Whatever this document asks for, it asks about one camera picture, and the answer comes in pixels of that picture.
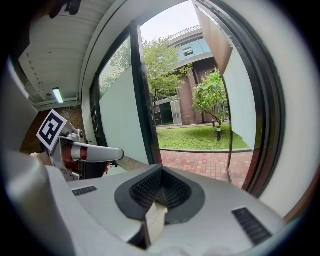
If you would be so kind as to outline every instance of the black cushioned pad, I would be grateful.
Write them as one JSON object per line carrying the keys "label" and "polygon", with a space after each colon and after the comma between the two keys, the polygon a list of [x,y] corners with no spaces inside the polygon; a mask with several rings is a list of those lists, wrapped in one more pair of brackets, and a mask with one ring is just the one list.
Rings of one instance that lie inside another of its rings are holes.
{"label": "black cushioned pad", "polygon": [[168,208],[165,225],[187,222],[205,204],[205,192],[198,183],[160,164],[121,184],[114,199],[128,218],[144,221],[159,193]]}

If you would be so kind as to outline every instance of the ceiling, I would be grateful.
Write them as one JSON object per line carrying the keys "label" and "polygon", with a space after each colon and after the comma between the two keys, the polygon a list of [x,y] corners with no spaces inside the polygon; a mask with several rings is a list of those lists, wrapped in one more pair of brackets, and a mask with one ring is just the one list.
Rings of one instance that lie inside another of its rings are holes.
{"label": "ceiling", "polygon": [[[62,8],[58,16],[42,17],[30,26],[30,45],[19,58],[22,82],[38,111],[77,106],[83,61],[89,42],[103,16],[116,0],[82,0],[71,16]],[[63,104],[52,89],[59,88]]]}

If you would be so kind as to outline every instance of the grass lawn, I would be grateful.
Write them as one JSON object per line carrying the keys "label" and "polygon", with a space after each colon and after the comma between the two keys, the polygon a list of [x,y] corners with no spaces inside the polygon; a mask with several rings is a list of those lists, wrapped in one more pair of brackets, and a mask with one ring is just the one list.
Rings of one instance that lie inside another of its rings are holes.
{"label": "grass lawn", "polygon": [[[180,150],[228,150],[230,144],[230,126],[221,128],[221,141],[217,142],[217,128],[212,126],[188,127],[157,130],[161,149]],[[233,133],[233,149],[246,149],[248,145]]]}

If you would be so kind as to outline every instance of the brick wall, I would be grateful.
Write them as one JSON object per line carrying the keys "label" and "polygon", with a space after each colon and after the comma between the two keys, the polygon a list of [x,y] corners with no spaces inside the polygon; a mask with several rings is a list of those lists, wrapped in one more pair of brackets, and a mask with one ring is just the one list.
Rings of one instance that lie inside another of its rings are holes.
{"label": "brick wall", "polygon": [[180,111],[181,119],[183,125],[192,125],[192,124],[202,124],[211,123],[212,116],[204,113],[203,117],[199,110],[194,109],[192,106],[193,101],[193,87],[196,84],[202,82],[202,77],[205,77],[207,73],[212,72],[215,69],[216,61],[215,59],[208,58],[194,62],[193,72],[190,72],[189,77],[183,77],[182,80],[184,84],[179,85],[181,88],[178,89],[178,97],[180,99]]}
{"label": "brick wall", "polygon": [[179,85],[180,88],[178,89],[178,97],[180,99],[179,102],[182,124],[184,126],[196,124],[196,113],[195,109],[192,107],[194,101],[189,78],[183,77],[181,80],[183,80],[184,83]]}
{"label": "brick wall", "polygon": [[[62,107],[57,108],[55,111],[63,118],[67,119],[76,129],[85,131],[84,122],[82,118],[81,106],[78,107]],[[29,131],[27,132],[25,139],[22,143],[20,151],[26,154],[34,152],[40,152],[40,141],[37,138],[37,132],[40,129],[41,124],[46,119],[50,110],[39,112],[34,119]]]}

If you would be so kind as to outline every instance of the red brick pavement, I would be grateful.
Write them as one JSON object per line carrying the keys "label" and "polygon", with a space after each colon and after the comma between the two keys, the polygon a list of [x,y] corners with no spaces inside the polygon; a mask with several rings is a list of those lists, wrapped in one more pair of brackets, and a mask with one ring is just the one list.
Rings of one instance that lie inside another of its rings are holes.
{"label": "red brick pavement", "polygon": [[[230,174],[235,186],[241,188],[246,179],[252,152],[232,153]],[[228,182],[228,153],[187,153],[161,150],[163,166],[193,172]]]}

